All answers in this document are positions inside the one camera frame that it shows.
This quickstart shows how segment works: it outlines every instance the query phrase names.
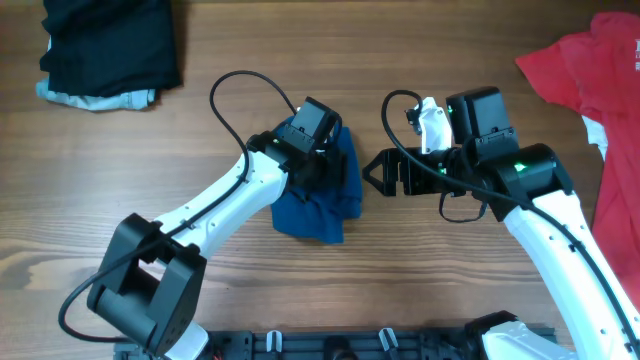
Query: black bracket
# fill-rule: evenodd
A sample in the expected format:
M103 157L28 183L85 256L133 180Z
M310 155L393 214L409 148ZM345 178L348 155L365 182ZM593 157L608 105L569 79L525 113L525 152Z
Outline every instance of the black bracket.
M417 147L407 148L407 151L442 173L457 171L456 164L452 161L457 149L432 152L430 155L422 155L421 149ZM371 175L378 166L382 166L382 180ZM362 169L362 178L384 196L396 196L398 181L402 182L405 195L452 193L456 197L466 193L464 190L452 188L442 179L420 169L396 148L380 151L375 159Z
M91 287L87 307L152 354L163 355L191 323L204 279L206 259L197 247L182 247L160 232L160 224L131 214L116 228L100 268L151 242L157 251L141 260L167 264L161 280L132 260Z

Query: white fabric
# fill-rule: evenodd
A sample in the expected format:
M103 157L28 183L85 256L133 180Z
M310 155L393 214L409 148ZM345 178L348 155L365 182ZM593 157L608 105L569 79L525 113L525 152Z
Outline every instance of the white fabric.
M602 154L602 160L604 160L607 155L607 147L609 146L604 126L586 116L583 116L582 120L584 121L584 125L587 127L587 140L589 141L589 144L598 145L598 149Z

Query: white plastic part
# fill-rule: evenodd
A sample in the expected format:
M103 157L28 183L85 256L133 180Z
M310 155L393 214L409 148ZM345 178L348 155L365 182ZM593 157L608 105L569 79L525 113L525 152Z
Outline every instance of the white plastic part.
M640 315L595 243L575 193L567 196L556 191L534 199L533 203L584 244L612 287L634 332L640 333L637 321ZM582 255L571 250L569 240L550 223L521 207L513 209L504 223L538 268L569 328L578 357L583 360L637 359L625 347L629 340L622 333L622 325L600 282Z
M446 150L451 147L451 125L444 110L436 105L434 98L428 97L422 100L418 121L422 130L422 154L430 154L434 150Z
M575 360L578 355L538 336L520 321L510 321L482 335L489 360Z
M167 233L186 219L204 209L225 193L244 169L244 156L236 165L213 185L185 205L159 216L160 230ZM209 259L225 241L253 214L274 203L287 183L287 174L279 164L261 152L249 152L249 173L240 185L220 205L198 219L190 229L173 236L182 246L190 244L200 248L200 255Z
M164 356L171 360L197 359L208 342L209 334L207 331L192 321L185 329L184 334Z

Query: green led light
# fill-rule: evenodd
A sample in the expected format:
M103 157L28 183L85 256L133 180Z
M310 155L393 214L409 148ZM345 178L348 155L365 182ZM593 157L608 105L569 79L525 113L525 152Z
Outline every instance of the green led light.
M526 165L523 165L521 163L516 163L515 165L513 165L513 167L516 168L517 172L520 172L520 171L522 171L522 170L527 168Z

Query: black mounting base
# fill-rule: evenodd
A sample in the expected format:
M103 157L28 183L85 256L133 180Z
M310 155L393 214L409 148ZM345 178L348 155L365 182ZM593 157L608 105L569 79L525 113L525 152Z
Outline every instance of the black mounting base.
M552 328L530 328L545 339L556 342ZM397 353L389 357L375 331L284 333L282 352L267 352L267 334L250 331L209 332L210 343L198 360L214 355L224 360L324 360L325 342L329 338L346 339L359 360L462 360L464 328L427 328L420 331L396 331ZM135 344L115 346L114 360L155 360Z

